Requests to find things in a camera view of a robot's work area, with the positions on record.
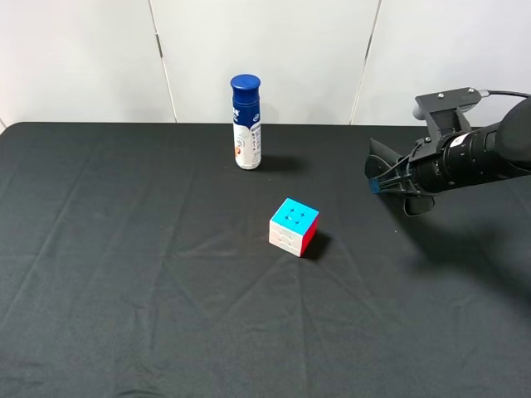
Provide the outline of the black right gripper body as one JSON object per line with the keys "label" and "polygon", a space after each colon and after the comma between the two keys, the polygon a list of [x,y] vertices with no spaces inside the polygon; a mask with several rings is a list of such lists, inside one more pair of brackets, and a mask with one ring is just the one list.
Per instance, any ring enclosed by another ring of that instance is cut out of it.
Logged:
{"label": "black right gripper body", "polygon": [[407,157],[407,194],[435,196],[446,190],[445,175],[441,171],[444,160],[443,139],[419,139]]}

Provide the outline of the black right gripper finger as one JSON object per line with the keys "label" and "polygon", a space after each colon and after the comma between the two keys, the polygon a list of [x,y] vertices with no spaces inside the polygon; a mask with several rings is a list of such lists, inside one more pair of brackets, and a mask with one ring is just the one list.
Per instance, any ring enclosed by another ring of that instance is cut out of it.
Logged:
{"label": "black right gripper finger", "polygon": [[374,194],[397,194],[403,196],[417,194],[417,189],[410,177],[371,177],[368,179],[368,185]]}
{"label": "black right gripper finger", "polygon": [[384,174],[384,178],[406,178],[410,177],[409,157],[399,158]]}

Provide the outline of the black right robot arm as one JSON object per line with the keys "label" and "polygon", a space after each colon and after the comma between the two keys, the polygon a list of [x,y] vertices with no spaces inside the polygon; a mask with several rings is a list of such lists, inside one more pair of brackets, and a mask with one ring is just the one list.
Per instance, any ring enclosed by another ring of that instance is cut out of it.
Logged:
{"label": "black right robot arm", "polygon": [[433,197],[442,192],[530,174],[530,99],[497,124],[419,139],[400,155],[370,141],[365,176],[374,194]]}

